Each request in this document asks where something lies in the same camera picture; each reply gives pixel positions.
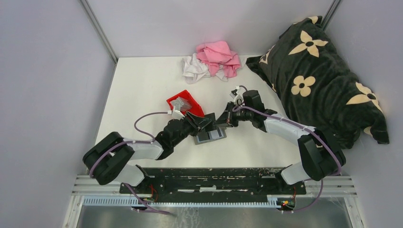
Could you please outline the dark credit card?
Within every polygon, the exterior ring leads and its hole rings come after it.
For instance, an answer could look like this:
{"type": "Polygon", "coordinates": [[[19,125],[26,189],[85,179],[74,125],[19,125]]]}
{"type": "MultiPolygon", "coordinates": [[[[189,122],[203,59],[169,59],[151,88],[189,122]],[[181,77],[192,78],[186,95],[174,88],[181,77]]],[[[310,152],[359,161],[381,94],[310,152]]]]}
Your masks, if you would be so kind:
{"type": "Polygon", "coordinates": [[[207,132],[199,133],[197,135],[197,139],[198,139],[198,142],[200,142],[200,143],[205,142],[205,141],[209,141],[210,140],[209,133],[207,133],[207,132]]]}

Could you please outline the grey card holder wallet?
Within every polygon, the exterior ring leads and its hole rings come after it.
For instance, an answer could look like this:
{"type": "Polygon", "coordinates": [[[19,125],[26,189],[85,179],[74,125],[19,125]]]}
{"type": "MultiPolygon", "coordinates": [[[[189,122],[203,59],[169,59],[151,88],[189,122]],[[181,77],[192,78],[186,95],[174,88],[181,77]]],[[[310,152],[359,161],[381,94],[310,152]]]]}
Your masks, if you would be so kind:
{"type": "Polygon", "coordinates": [[[210,140],[209,141],[205,141],[205,142],[198,142],[197,136],[193,137],[193,141],[195,145],[199,145],[199,144],[204,144],[204,143],[211,143],[213,141],[217,141],[217,140],[221,140],[227,137],[226,133],[225,133],[225,128],[220,128],[220,127],[216,127],[214,130],[212,131],[206,131],[203,130],[202,132],[207,132],[209,133],[210,136],[210,140]]]}

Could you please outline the red plastic bin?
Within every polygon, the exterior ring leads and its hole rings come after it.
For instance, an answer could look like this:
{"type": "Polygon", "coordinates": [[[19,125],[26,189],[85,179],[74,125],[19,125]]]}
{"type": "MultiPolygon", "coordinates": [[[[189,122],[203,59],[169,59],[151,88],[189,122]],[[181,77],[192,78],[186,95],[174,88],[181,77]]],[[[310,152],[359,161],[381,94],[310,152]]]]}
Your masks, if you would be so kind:
{"type": "Polygon", "coordinates": [[[178,110],[182,114],[190,112],[193,115],[204,117],[202,107],[192,97],[189,91],[183,90],[166,100],[171,110],[178,110]]]}

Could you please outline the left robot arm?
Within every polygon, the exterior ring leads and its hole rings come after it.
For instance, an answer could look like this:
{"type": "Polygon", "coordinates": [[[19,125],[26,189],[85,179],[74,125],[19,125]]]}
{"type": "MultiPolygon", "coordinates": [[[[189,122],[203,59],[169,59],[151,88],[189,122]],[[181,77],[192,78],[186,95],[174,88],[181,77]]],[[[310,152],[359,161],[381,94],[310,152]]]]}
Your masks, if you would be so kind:
{"type": "Polygon", "coordinates": [[[150,183],[140,166],[128,164],[131,160],[163,160],[171,155],[176,145],[188,136],[197,136],[213,119],[187,112],[182,119],[172,119],[152,140],[130,140],[118,132],[111,132],[83,156],[89,176],[100,185],[112,181],[126,182],[138,193],[149,189],[150,183]]]}

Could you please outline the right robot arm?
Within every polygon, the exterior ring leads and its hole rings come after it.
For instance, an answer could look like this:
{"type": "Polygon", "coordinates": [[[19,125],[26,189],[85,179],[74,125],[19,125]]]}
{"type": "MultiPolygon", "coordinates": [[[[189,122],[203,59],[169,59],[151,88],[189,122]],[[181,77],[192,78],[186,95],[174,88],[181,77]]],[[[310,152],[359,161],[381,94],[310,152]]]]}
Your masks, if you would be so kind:
{"type": "Polygon", "coordinates": [[[327,176],[336,176],[346,162],[330,131],[294,122],[266,109],[257,90],[247,90],[241,98],[228,102],[214,125],[238,127],[241,121],[249,121],[255,128],[280,136],[298,147],[301,161],[276,174],[274,186],[281,194],[288,193],[300,181],[320,181],[327,176]]]}

